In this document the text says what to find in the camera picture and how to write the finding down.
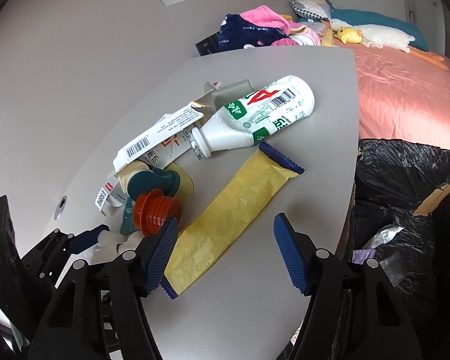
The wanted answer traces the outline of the teal pillow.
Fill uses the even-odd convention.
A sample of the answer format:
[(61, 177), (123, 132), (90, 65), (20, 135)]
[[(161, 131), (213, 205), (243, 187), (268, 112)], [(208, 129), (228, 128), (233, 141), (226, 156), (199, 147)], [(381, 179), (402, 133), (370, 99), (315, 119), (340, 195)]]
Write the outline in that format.
[(419, 29), (411, 23), (395, 19), (393, 17), (384, 16), (380, 13), (373, 11), (354, 10), (354, 9), (335, 8), (331, 11), (331, 18), (344, 21), (348, 23), (350, 26), (376, 24), (400, 29), (401, 31), (415, 38), (415, 41), (411, 43), (412, 47), (415, 47), (422, 51), (429, 51), (428, 45), (423, 35), (419, 31)]

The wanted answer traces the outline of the yellow duck plush toy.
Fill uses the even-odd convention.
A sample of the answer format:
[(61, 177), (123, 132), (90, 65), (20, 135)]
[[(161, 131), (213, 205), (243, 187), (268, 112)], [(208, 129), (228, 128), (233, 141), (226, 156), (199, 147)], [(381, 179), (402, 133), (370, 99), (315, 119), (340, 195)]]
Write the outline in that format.
[(340, 27), (335, 37), (343, 44), (362, 44), (362, 32), (353, 27)]

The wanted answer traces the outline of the teal round cup lid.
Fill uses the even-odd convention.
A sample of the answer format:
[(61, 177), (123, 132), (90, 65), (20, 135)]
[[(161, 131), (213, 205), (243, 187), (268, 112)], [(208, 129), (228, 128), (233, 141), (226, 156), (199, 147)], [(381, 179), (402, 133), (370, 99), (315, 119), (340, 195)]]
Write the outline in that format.
[(133, 208), (139, 195), (161, 189), (166, 196), (178, 199), (183, 210), (194, 190), (190, 176), (175, 163), (161, 170), (142, 161), (134, 161), (122, 169), (118, 177), (123, 191), (128, 195), (120, 228), (120, 233), (124, 236), (139, 231), (133, 223)]

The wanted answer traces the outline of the white tissue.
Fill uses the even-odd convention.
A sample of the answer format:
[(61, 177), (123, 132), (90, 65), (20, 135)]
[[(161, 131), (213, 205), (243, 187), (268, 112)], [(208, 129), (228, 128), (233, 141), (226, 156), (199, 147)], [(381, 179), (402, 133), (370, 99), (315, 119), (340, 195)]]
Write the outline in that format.
[(124, 236), (119, 232), (103, 230), (97, 238), (97, 248), (93, 251), (90, 264), (96, 265), (113, 261), (120, 254), (135, 250), (145, 237), (140, 231)]

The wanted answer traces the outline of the white red-label small box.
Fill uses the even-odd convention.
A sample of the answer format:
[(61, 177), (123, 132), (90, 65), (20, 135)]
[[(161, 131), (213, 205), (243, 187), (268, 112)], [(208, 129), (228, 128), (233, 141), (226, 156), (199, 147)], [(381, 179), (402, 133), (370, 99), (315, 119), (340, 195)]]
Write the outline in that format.
[(97, 194), (95, 206), (103, 216), (109, 216), (122, 207), (127, 199), (128, 195), (123, 191), (119, 177), (111, 172)]

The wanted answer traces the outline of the black trash bag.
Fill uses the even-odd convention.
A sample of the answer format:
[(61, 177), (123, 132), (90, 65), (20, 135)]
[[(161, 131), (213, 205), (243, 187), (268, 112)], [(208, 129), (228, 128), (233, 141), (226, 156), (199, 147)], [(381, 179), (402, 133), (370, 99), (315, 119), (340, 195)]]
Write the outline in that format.
[(396, 228), (375, 258), (393, 273), (423, 359), (450, 359), (450, 193), (429, 214), (415, 212), (450, 185), (450, 150), (403, 140), (358, 143), (345, 259), (373, 236)]

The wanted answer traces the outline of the navy patterned blanket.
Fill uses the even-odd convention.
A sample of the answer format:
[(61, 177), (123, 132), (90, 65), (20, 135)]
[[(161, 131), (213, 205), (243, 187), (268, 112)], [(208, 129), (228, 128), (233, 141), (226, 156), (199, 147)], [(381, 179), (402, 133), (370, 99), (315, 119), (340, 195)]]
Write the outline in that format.
[(218, 51), (269, 47), (288, 36), (278, 28), (259, 27), (237, 14), (223, 18), (218, 33)]

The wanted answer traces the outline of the yellow long plush pillow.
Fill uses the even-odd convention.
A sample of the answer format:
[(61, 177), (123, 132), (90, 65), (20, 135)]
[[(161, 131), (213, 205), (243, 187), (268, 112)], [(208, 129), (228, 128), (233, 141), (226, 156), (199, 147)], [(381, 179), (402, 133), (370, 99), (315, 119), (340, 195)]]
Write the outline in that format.
[(320, 34), (320, 39), (321, 39), (321, 46), (322, 47), (336, 47), (336, 34), (334, 33), (334, 31), (329, 28), (326, 27), (324, 30), (322, 30), (322, 33)]

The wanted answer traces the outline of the black wall socket panel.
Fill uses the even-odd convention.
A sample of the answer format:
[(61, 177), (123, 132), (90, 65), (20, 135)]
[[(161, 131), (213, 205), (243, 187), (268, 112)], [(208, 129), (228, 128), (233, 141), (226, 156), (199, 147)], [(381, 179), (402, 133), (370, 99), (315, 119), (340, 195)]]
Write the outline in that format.
[(214, 33), (195, 44), (196, 52), (200, 56), (218, 53), (218, 33)]

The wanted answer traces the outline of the orange ribbed stopper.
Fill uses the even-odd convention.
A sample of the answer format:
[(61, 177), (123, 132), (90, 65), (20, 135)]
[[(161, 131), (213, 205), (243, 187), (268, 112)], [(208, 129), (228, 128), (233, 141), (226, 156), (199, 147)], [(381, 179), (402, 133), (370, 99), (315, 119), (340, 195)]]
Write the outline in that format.
[(168, 218), (180, 221), (182, 205), (174, 197), (166, 196), (161, 189), (139, 195), (133, 208), (133, 223), (143, 236), (157, 235)]

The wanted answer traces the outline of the white milk bottle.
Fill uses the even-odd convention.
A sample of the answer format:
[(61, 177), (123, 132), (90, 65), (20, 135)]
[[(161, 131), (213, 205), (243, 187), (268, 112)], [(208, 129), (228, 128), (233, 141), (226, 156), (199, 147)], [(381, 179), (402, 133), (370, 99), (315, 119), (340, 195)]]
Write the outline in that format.
[(311, 87), (288, 75), (221, 106), (202, 127), (187, 135), (199, 159), (213, 152), (250, 147), (314, 111)]

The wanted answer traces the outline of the white barcode carton box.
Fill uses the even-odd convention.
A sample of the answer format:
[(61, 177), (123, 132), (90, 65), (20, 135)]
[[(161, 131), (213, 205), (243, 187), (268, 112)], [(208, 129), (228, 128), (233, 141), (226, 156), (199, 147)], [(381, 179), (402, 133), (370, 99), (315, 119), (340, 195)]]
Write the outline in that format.
[(164, 140), (184, 130), (189, 125), (201, 120), (205, 115), (192, 107), (192, 103), (178, 111), (163, 116), (152, 127), (124, 145), (113, 160), (116, 173), (124, 169), (140, 155), (153, 149)]

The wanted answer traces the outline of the purple plastic wrapper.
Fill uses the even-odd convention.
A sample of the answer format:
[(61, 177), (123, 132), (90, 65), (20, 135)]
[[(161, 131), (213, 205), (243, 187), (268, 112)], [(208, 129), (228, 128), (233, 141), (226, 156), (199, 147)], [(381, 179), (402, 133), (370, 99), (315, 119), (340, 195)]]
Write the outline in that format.
[(354, 250), (352, 254), (352, 263), (362, 265), (369, 258), (374, 258), (375, 249)]

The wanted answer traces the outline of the yellow blue-ended wrapper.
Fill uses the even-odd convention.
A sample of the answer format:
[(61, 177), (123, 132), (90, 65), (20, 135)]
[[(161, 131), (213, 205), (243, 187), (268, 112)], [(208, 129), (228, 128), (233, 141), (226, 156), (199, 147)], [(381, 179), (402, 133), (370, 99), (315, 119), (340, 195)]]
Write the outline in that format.
[(161, 286), (176, 299), (249, 227), (288, 180), (305, 169), (266, 141), (178, 236)]

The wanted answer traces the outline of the grey checkered pillow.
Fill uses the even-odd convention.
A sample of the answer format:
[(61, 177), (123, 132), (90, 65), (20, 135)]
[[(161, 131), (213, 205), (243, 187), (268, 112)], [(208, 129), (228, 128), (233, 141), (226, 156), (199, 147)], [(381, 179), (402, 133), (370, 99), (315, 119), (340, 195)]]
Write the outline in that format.
[(333, 5), (328, 0), (294, 0), (290, 6), (296, 15), (307, 20), (330, 20)]

